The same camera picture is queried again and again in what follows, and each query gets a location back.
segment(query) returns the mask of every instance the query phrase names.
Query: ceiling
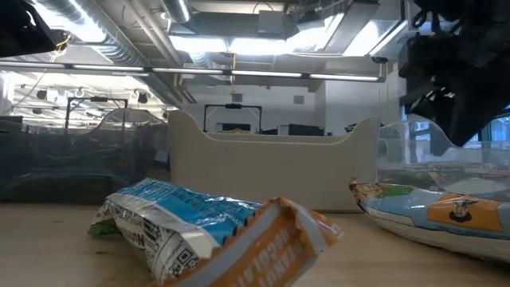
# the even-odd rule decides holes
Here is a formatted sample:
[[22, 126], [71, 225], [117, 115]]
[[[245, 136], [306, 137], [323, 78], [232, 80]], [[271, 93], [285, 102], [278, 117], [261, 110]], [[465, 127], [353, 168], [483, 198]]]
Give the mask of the ceiling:
[[[274, 71], [274, 72], [299, 72], [299, 73], [333, 73], [351, 74], [362, 76], [384, 77], [380, 65], [375, 64], [369, 57], [346, 57], [346, 52], [356, 53], [360, 50], [368, 50], [377, 45], [389, 32], [393, 31], [403, 20], [401, 0], [358, 1], [358, 0], [273, 0], [271, 2], [255, 2], [244, 0], [190, 0], [194, 8], [193, 21], [188, 24], [167, 26], [164, 18], [163, 7], [160, 0], [36, 0], [36, 8], [47, 24], [53, 28], [66, 29], [73, 32], [69, 45], [63, 53], [55, 57], [55, 53], [43, 53], [24, 57], [14, 57], [12, 61], [36, 61], [56, 63], [73, 63], [88, 65], [125, 65], [125, 66], [153, 66], [188, 68], [200, 68], [193, 61], [190, 54], [185, 50], [175, 50], [176, 43], [169, 38], [172, 36], [193, 37], [189, 32], [193, 30], [196, 35], [204, 33], [207, 37], [213, 37], [211, 33], [221, 34], [221, 38], [232, 47], [233, 37], [230, 34], [248, 33], [252, 29], [252, 21], [260, 25], [258, 14], [261, 15], [269, 10], [281, 11], [284, 19], [290, 19], [291, 28], [284, 22], [284, 31], [281, 35], [263, 34], [261, 38], [283, 37], [292, 38], [296, 45], [309, 41], [312, 38], [325, 37], [327, 30], [317, 33], [300, 34], [296, 28], [296, 21], [304, 15], [305, 11], [318, 9], [320, 22], [328, 15], [345, 13], [339, 28], [332, 30], [331, 39], [325, 42], [322, 49], [310, 50], [298, 48], [291, 53], [278, 53], [277, 55], [247, 55], [208, 52], [213, 67], [216, 69], [243, 69], [249, 71]], [[82, 22], [83, 26], [73, 22], [70, 15], [65, 14], [68, 7], [51, 6], [55, 3], [72, 3], [71, 8], [88, 14]], [[139, 2], [149, 12], [148, 17], [143, 16], [141, 6], [133, 5]], [[142, 15], [136, 17], [133, 10], [127, 4], [131, 3], [135, 12]], [[158, 34], [152, 24], [156, 24]], [[168, 43], [159, 39], [163, 35]], [[408, 37], [408, 29], [403, 29], [391, 39], [375, 56], [388, 57], [396, 60], [398, 51], [402, 48], [402, 39]], [[110, 50], [115, 50], [118, 55], [112, 55]], [[156, 116], [162, 117], [163, 111], [169, 107], [179, 107], [181, 104], [196, 103], [192, 93], [187, 87], [194, 85], [231, 85], [232, 77], [228, 76], [205, 76], [174, 74], [151, 74], [149, 77], [136, 77], [137, 75], [115, 74], [112, 72], [77, 72], [53, 71], [51, 69], [24, 69], [22, 67], [5, 70], [3, 75], [9, 75], [10, 82], [14, 83], [14, 114], [23, 115], [26, 119], [44, 118], [41, 123], [49, 122], [46, 119], [55, 119], [51, 124], [62, 123], [65, 116], [66, 101], [58, 99], [39, 100], [37, 91], [52, 90], [52, 95], [57, 91], [60, 97], [72, 96], [76, 91], [84, 92], [84, 96], [103, 96], [109, 99], [127, 99], [129, 107], [145, 108]], [[320, 80], [301, 80], [278, 77], [235, 77], [235, 85], [259, 85], [281, 87], [306, 87], [309, 92], [315, 92], [320, 86]], [[147, 103], [138, 103], [138, 94], [147, 93]], [[114, 102], [85, 103], [76, 105], [71, 113], [71, 119], [76, 126], [83, 126], [87, 121], [94, 122], [101, 119], [102, 115], [117, 105]], [[34, 108], [41, 109], [41, 115], [33, 113]]]

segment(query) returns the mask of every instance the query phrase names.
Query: table surface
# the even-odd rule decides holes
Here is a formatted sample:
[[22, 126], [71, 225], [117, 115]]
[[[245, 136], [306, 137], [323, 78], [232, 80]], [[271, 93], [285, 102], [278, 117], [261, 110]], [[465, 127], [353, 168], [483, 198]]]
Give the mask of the table surface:
[[[151, 286], [121, 236], [87, 235], [95, 211], [0, 205], [0, 286]], [[345, 236], [295, 286], [510, 286], [508, 266], [408, 241], [363, 214], [329, 216]]]

